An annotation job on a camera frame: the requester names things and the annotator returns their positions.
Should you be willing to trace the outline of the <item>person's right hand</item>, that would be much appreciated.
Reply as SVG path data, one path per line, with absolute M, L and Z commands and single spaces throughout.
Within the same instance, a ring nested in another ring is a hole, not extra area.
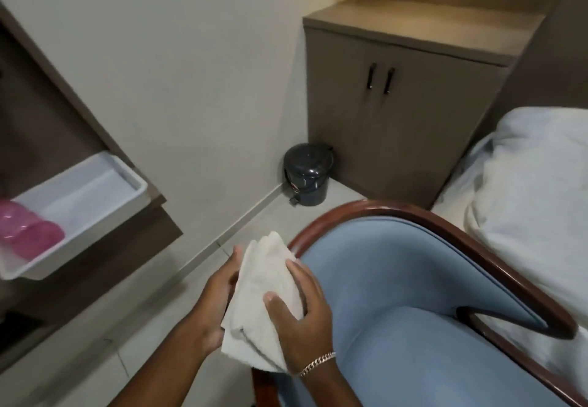
M 312 361 L 334 352 L 332 311 L 325 295 L 306 265 L 287 260 L 286 267 L 302 293 L 305 307 L 299 335 L 279 335 L 283 358 L 291 375 L 299 375 Z

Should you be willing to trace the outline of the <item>person's left hand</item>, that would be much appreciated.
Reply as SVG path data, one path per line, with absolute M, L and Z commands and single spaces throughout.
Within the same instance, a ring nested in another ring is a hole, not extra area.
M 190 322 L 195 326 L 196 345 L 204 358 L 222 344 L 224 338 L 222 322 L 232 299 L 227 297 L 221 288 L 220 268 L 208 279 L 189 315 Z

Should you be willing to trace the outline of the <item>white towel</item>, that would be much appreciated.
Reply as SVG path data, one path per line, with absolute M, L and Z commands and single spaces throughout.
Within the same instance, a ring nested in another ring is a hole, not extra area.
M 295 319 L 304 314 L 298 286 L 286 267 L 295 260 L 277 232 L 252 240 L 245 249 L 234 294 L 221 323 L 221 352 L 251 368 L 287 373 L 276 329 L 263 301 L 273 292 Z

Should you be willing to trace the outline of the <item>person's left forearm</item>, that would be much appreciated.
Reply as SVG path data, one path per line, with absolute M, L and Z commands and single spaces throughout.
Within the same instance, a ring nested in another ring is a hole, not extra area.
M 220 326 L 183 319 L 107 407 L 182 407 L 222 336 Z

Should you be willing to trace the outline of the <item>person's right forearm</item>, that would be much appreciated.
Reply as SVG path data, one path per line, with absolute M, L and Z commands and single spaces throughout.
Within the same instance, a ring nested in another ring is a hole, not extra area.
M 312 361 L 298 379 L 316 407 L 364 407 L 340 371 L 334 352 Z

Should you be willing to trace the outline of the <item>dark grey pedal bin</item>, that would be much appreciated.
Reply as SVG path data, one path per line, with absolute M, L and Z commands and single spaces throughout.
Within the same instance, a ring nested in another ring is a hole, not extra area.
M 292 190 L 292 206 L 318 206 L 327 197 L 329 176 L 334 167 L 334 149 L 319 143 L 292 146 L 284 155 L 283 170 Z

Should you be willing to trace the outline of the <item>white plastic tray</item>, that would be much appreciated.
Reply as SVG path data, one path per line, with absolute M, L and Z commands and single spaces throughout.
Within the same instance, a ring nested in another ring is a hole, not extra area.
M 0 279 L 7 281 L 47 278 L 151 202 L 146 180 L 107 151 L 9 200 L 57 224 L 65 238 L 32 261 L 0 245 Z

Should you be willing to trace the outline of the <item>brown wooden shelf unit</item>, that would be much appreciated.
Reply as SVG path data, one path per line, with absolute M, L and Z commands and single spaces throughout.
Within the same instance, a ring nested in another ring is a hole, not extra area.
M 165 196 L 0 1 L 0 199 L 101 151 L 146 180 L 151 202 L 47 278 L 0 279 L 0 374 L 182 235 Z

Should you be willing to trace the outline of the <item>grey-brown two-door cabinet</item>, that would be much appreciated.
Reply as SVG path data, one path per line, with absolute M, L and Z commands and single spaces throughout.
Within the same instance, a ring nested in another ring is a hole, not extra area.
M 333 147 L 347 187 L 430 208 L 543 19 L 399 0 L 303 17 L 308 140 Z

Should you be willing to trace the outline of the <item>white bed duvet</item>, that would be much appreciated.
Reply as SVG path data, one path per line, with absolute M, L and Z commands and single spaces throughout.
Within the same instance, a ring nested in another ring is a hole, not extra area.
M 588 109 L 510 111 L 466 153 L 432 212 L 574 317 L 572 340 L 481 318 L 588 398 Z

